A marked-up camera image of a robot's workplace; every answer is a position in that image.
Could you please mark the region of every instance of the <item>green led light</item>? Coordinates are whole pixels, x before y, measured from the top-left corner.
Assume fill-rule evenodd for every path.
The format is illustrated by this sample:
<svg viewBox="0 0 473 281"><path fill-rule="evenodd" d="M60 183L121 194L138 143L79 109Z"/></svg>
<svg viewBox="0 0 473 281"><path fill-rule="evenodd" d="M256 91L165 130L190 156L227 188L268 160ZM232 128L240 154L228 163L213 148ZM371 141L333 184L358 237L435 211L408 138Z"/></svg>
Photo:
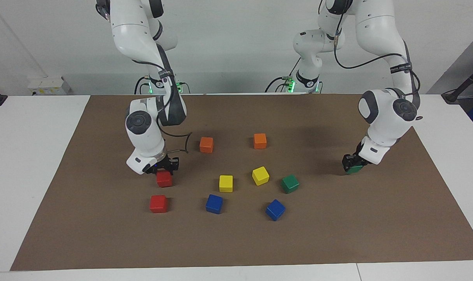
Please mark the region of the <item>green led light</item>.
<svg viewBox="0 0 473 281"><path fill-rule="evenodd" d="M294 92L294 88L295 88L295 81L292 80L291 81L292 83L288 85L288 88L287 88L287 91L288 92Z"/></svg>

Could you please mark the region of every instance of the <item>red cube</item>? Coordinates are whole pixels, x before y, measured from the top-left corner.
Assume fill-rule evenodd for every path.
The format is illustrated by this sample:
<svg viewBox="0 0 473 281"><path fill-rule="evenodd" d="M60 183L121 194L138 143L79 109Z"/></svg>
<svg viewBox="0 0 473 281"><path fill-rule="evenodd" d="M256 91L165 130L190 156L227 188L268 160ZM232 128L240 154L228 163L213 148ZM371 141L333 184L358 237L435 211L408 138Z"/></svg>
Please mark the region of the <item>red cube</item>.
<svg viewBox="0 0 473 281"><path fill-rule="evenodd" d="M172 186L172 175L169 171L157 171L156 183L158 187L171 187Z"/></svg>
<svg viewBox="0 0 473 281"><path fill-rule="evenodd" d="M165 195L153 195L149 200L149 210L154 213L167 212L167 198Z"/></svg>

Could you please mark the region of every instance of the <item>blue cube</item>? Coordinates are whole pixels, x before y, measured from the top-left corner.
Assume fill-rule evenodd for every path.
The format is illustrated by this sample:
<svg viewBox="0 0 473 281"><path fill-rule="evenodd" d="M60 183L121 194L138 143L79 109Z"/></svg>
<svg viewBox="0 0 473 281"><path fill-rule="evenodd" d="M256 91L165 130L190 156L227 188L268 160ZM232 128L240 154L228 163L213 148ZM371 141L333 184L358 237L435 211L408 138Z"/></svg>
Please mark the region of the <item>blue cube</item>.
<svg viewBox="0 0 473 281"><path fill-rule="evenodd" d="M283 206L280 201L276 199L273 200L273 202L271 202L271 204L269 204L269 206L266 208L267 215L269 215L269 217L271 217L275 222L281 217L281 215L283 215L284 212L285 206Z"/></svg>
<svg viewBox="0 0 473 281"><path fill-rule="evenodd" d="M207 199L206 203L206 210L207 212L212 212L216 214L221 213L222 208L222 197L210 194Z"/></svg>

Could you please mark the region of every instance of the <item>yellow cube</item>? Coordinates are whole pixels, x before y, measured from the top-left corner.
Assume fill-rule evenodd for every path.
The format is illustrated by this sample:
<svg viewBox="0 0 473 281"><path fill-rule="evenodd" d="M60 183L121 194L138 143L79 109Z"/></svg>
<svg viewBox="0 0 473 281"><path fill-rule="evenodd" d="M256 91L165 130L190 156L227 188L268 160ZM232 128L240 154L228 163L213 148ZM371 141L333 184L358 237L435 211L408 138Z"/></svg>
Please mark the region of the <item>yellow cube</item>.
<svg viewBox="0 0 473 281"><path fill-rule="evenodd" d="M260 167L252 171L252 178L254 182L256 182L256 185L259 186L269 181L269 174L265 167Z"/></svg>
<svg viewBox="0 0 473 281"><path fill-rule="evenodd" d="M233 192L233 176L219 176L219 192Z"/></svg>

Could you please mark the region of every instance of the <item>brown paper mat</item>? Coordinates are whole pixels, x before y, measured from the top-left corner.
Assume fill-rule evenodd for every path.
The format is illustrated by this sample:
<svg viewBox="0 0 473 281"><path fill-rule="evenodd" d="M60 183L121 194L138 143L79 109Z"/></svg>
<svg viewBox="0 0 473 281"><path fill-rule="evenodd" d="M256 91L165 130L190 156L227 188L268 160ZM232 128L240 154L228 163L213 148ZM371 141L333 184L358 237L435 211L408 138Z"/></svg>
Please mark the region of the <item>brown paper mat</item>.
<svg viewBox="0 0 473 281"><path fill-rule="evenodd" d="M188 118L166 130L193 131L192 152L165 189L125 164L135 98L91 97L11 270L473 260L473 231L413 129L379 166L344 174L367 130L359 96L186 96ZM252 148L254 133L267 149ZM198 152L202 136L212 155ZM256 187L262 165L271 179ZM235 192L218 192L220 174ZM289 174L301 186L284 194ZM149 211L152 194L168 213ZM224 198L221 215L205 211L209 194ZM287 208L277 222L273 199Z"/></svg>

